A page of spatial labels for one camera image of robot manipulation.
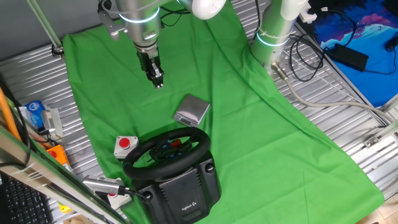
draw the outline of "gray cable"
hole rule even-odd
[[[312,106],[312,107],[329,107],[329,106],[342,106],[342,105],[359,106],[359,107],[362,107],[362,108],[371,110],[371,111],[373,111],[373,112],[379,114],[380,116],[385,117],[385,118],[386,118],[387,120],[389,120],[391,123],[394,123],[394,122],[395,122],[395,120],[394,120],[393,118],[391,118],[389,115],[385,114],[385,112],[383,112],[383,111],[381,111],[381,110],[379,110],[379,109],[376,109],[376,108],[374,108],[374,107],[372,107],[372,106],[365,105],[365,104],[363,104],[363,103],[357,103],[357,102],[311,103],[311,102],[305,101],[305,100],[303,100],[303,99],[296,93],[296,91],[294,91],[294,89],[293,89],[293,87],[292,87],[292,84],[289,82],[288,79],[286,79],[285,82],[286,82],[286,85],[288,86],[288,88],[289,88],[289,89],[291,90],[291,92],[293,93],[293,95],[296,97],[296,99],[297,99],[299,102],[301,102],[301,103],[303,103],[303,104],[305,104],[305,105],[307,105],[307,106]]]

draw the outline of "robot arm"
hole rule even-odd
[[[109,14],[110,0],[103,0],[98,6],[98,14],[114,40],[119,31],[124,29],[133,41],[141,69],[156,89],[163,86],[164,72],[160,66],[157,38],[160,34],[160,6],[173,0],[116,0],[123,26],[114,24]],[[226,0],[179,0],[189,11],[200,19],[210,19],[224,6]]]
[[[250,51],[268,73],[272,73],[272,64],[280,61],[297,17],[308,23],[317,18],[317,15],[307,13],[310,8],[308,0],[272,0],[263,12],[259,32]]]

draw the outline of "gray box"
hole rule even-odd
[[[209,103],[187,94],[175,112],[173,119],[189,127],[197,127],[209,106]]]

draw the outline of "power adapter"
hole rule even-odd
[[[386,43],[386,50],[392,52],[398,46],[398,33]]]
[[[341,44],[335,44],[333,53],[328,55],[336,62],[363,72],[366,69],[369,56]]]

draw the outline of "metal floor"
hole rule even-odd
[[[257,25],[257,14],[254,0],[231,1],[244,26],[248,39],[252,39]],[[267,5],[261,3],[261,9]],[[318,59],[306,46],[300,45],[299,50],[307,60],[316,62]],[[307,77],[311,70],[294,62],[297,74]],[[42,47],[27,54],[0,62],[0,72],[21,104],[33,100],[41,100],[52,108],[58,108],[63,124],[63,135],[67,142],[66,152],[70,163],[79,178],[86,175],[103,175],[98,165],[90,140],[81,122],[79,111],[73,98],[68,82],[64,59],[53,57],[51,46]],[[306,83],[298,82],[286,66],[290,81],[297,93],[305,100],[325,103],[334,101],[355,101],[360,99],[358,90],[344,75],[339,75],[330,65],[325,64],[313,80]],[[297,103],[290,94],[285,83],[275,78],[279,91],[309,120],[316,124],[327,136],[339,145],[362,168],[368,177],[383,191],[385,198],[398,192],[396,185],[391,184],[398,179],[398,144],[393,137],[385,138],[380,143],[365,147],[363,142],[372,134],[377,133],[380,124],[368,111],[357,107],[339,106],[334,108],[310,108]],[[391,116],[398,118],[398,103],[391,102],[385,107]],[[49,200],[53,210],[54,223],[66,218],[58,209],[57,202]]]

